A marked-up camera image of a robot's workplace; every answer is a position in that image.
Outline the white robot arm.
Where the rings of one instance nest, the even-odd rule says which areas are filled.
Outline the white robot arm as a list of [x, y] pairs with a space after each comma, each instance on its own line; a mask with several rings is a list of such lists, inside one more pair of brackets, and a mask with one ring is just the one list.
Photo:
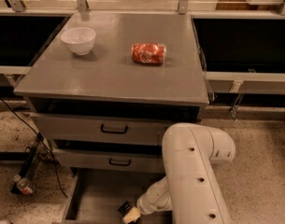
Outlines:
[[120, 207], [122, 222], [136, 224], [141, 216], [170, 211], [173, 224], [232, 224], [213, 171], [235, 158], [235, 142], [223, 130], [178, 123], [164, 133], [165, 177], [152, 184], [135, 206]]

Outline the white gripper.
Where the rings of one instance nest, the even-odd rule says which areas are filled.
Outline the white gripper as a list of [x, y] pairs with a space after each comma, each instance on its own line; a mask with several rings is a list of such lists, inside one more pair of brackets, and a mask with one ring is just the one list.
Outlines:
[[122, 221], [125, 224], [137, 222], [141, 214], [146, 216], [154, 212], [164, 212], [172, 210], [171, 199], [168, 195], [152, 200], [148, 195], [143, 194], [136, 202], [137, 207], [126, 206], [122, 214]]

